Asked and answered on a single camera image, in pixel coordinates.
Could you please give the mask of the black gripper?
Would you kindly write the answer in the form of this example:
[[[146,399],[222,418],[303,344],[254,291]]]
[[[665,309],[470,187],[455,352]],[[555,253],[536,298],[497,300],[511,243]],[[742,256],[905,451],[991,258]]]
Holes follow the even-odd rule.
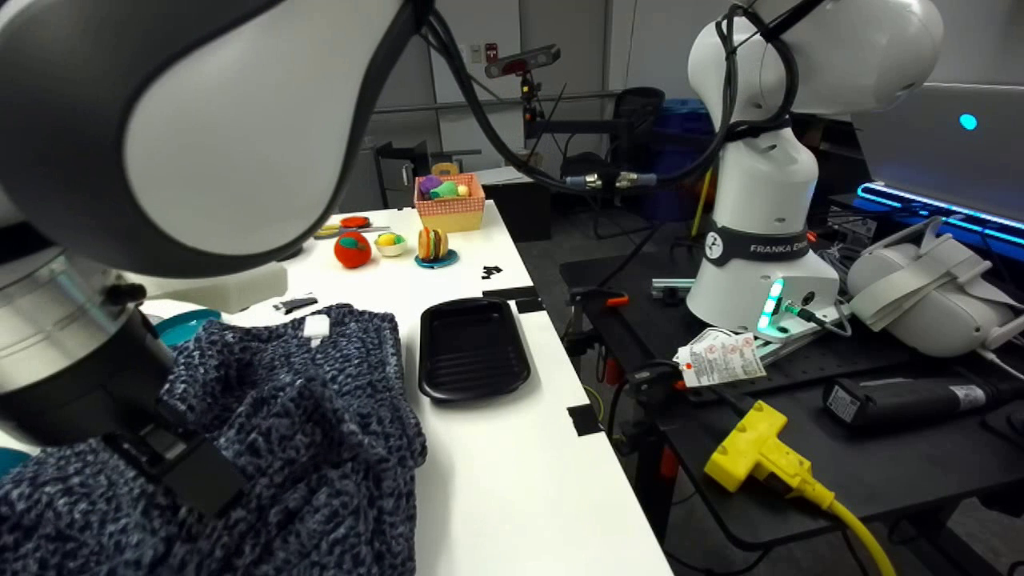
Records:
[[[193,511],[217,517],[247,476],[161,387],[170,349],[130,312],[97,352],[0,396],[2,427],[34,446],[99,437],[112,454]]]

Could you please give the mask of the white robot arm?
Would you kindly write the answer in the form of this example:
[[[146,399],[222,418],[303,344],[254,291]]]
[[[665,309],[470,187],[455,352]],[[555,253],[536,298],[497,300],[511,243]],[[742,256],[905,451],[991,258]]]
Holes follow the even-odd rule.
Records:
[[[404,49],[444,33],[434,0],[2,0],[2,430],[103,437],[193,509],[227,509],[239,471],[162,399],[133,284],[298,248]],[[939,42],[935,0],[751,0],[699,30],[688,84],[716,125],[716,208],[695,316],[750,327],[774,284],[835,293],[789,122],[920,86]]]

